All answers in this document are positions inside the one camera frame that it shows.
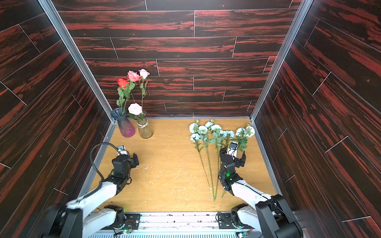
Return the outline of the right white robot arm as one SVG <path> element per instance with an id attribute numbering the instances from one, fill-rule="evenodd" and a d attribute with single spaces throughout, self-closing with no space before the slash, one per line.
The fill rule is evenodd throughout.
<path id="1" fill-rule="evenodd" d="M 219 181 L 224 190 L 245 204 L 231 211 L 236 227 L 250 226 L 263 238 L 302 238 L 304 233 L 286 199 L 280 195 L 269 195 L 249 185 L 236 169 L 243 167 L 246 155 L 237 157 L 239 144 L 232 142 L 220 149 Z"/>

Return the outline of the small light blue flower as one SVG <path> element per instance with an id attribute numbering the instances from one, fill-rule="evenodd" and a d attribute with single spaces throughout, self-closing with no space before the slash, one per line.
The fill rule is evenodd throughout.
<path id="1" fill-rule="evenodd" d="M 216 149 L 217 149 L 217 168 L 220 168 L 220 149 L 225 148 L 229 142 L 234 138 L 235 133 L 233 131 L 223 131 L 217 129 L 215 131 L 217 134 L 216 140 Z"/>

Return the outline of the light blue flower bunch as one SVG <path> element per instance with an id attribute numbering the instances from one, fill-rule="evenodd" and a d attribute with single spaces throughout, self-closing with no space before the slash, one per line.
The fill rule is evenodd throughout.
<path id="1" fill-rule="evenodd" d="M 239 148 L 238 148 L 238 155 L 237 157 L 238 158 L 242 158 L 242 154 L 244 152 L 244 149 L 247 148 L 247 142 L 248 142 L 248 139 L 253 137 L 255 135 L 255 130 L 253 127 L 250 126 L 250 124 L 247 124 L 247 126 L 245 128 L 238 128 L 235 132 L 235 136 L 234 138 L 229 142 L 228 145 L 230 145 L 231 142 L 236 142 L 239 144 Z M 233 182 L 235 182 L 236 180 L 239 180 L 240 177 L 238 176 L 238 174 L 235 172 L 234 174 L 232 174 L 230 177 L 226 178 L 226 179 L 220 179 L 219 178 L 219 174 L 218 174 L 218 179 L 224 189 L 224 192 L 225 193 L 230 193 L 232 194 L 233 191 L 232 191 L 232 187 L 231 185 L 233 184 Z"/>

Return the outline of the clear glass vase with ribbon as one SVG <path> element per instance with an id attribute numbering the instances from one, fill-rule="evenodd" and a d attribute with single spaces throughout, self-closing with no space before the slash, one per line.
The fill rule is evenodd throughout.
<path id="1" fill-rule="evenodd" d="M 152 137 L 154 132 L 151 125 L 148 122 L 146 111 L 143 111 L 141 114 L 139 114 L 136 120 L 141 138 L 148 139 Z"/>

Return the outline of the blue purple glass vase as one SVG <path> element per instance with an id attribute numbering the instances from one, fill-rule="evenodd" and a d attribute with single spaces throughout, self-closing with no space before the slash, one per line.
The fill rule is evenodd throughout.
<path id="1" fill-rule="evenodd" d="M 116 108 L 111 112 L 111 117 L 117 121 L 120 133 L 123 137 L 130 138 L 134 136 L 136 130 L 127 117 L 126 111 Z"/>

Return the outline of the white flower stem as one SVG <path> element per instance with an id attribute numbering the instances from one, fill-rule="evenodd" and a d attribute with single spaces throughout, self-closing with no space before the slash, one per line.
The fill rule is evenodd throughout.
<path id="1" fill-rule="evenodd" d="M 213 165 L 212 165 L 212 157 L 211 157 L 211 145 L 216 144 L 217 134 L 215 131 L 217 129 L 222 129 L 220 125 L 215 124 L 215 121 L 211 119 L 206 122 L 204 125 L 200 123 L 200 120 L 195 120 L 194 123 L 189 125 L 189 131 L 192 134 L 198 133 L 201 135 L 201 146 L 203 149 L 201 150 L 201 156 L 203 163 L 205 165 L 206 174 L 210 183 L 210 188 L 212 190 L 212 199 L 215 201 L 217 196 L 217 185 L 215 182 L 214 173 L 213 173 Z"/>

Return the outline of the small light blue sprig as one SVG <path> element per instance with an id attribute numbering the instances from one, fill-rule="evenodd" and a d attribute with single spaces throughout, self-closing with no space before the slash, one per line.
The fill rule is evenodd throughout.
<path id="1" fill-rule="evenodd" d="M 198 155 L 199 155 L 199 158 L 200 158 L 200 161 L 201 161 L 201 165 L 202 165 L 202 168 L 203 168 L 203 171 L 204 171 L 207 183 L 210 186 L 210 183 L 209 183 L 209 180 L 208 180 L 208 177 L 207 177 L 207 174 L 206 174 L 206 170 L 205 170 L 205 165 L 203 163 L 202 156 L 201 156 L 201 150 L 203 149 L 203 147 L 201 146 L 201 142 L 202 142 L 201 135 L 199 135 L 198 133 L 194 133 L 194 134 L 192 134 L 190 136 L 190 140 L 193 142 L 194 147 L 195 147 L 195 149 L 198 152 Z"/>

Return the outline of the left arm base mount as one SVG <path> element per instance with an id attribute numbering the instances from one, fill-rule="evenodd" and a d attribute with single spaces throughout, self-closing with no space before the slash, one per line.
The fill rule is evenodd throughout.
<path id="1" fill-rule="evenodd" d="M 105 227 L 104 230 L 137 230 L 139 228 L 141 214 L 126 213 L 123 207 L 117 205 L 107 205 L 104 208 L 117 212 L 114 223 Z"/>

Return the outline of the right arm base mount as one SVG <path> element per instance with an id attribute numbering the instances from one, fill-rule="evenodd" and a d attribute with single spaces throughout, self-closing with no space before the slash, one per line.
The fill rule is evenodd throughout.
<path id="1" fill-rule="evenodd" d="M 253 229 L 261 231 L 257 211 L 248 204 L 239 204 L 230 212 L 217 212 L 215 216 L 219 229 Z"/>

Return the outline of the short pale pink rose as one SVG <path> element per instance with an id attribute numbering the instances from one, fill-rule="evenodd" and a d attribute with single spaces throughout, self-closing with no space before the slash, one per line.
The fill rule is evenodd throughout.
<path id="1" fill-rule="evenodd" d="M 130 118 L 137 119 L 143 113 L 142 106 L 140 106 L 137 103 L 130 104 L 130 106 L 128 107 L 128 112 Z"/>

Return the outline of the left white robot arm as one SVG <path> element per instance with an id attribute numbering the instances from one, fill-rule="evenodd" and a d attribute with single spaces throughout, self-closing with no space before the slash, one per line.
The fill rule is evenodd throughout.
<path id="1" fill-rule="evenodd" d="M 39 238 L 87 238 L 105 227 L 125 228 L 127 218 L 120 206 L 107 205 L 92 213 L 132 182 L 131 169 L 140 164 L 135 153 L 132 157 L 129 153 L 121 154 L 112 163 L 114 169 L 96 189 L 66 205 L 55 205 L 46 210 Z"/>

